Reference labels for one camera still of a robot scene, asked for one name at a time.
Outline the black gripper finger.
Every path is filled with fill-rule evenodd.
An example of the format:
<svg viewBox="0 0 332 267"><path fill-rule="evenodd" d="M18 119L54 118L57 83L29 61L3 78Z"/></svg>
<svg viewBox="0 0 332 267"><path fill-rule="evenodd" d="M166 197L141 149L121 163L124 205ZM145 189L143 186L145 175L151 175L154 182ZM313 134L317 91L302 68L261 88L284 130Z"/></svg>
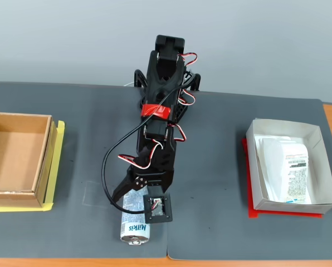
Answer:
<svg viewBox="0 0 332 267"><path fill-rule="evenodd" d="M127 171L126 176L116 187L112 194L112 200L117 203L126 193L135 187L135 172Z"/></svg>

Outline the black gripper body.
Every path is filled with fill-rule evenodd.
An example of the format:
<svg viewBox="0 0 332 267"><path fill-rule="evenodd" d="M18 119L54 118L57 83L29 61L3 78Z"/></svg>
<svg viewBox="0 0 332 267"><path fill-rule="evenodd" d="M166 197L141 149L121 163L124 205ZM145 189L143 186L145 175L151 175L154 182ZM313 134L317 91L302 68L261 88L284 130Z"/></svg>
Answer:
<svg viewBox="0 0 332 267"><path fill-rule="evenodd" d="M135 179L143 178L149 186L162 187L166 192L172 184L174 175L174 161L177 144L171 139L162 142L163 148L152 140L139 139L137 143L137 157L134 162L141 167L150 166L143 170L130 165L128 171L135 172Z"/></svg>

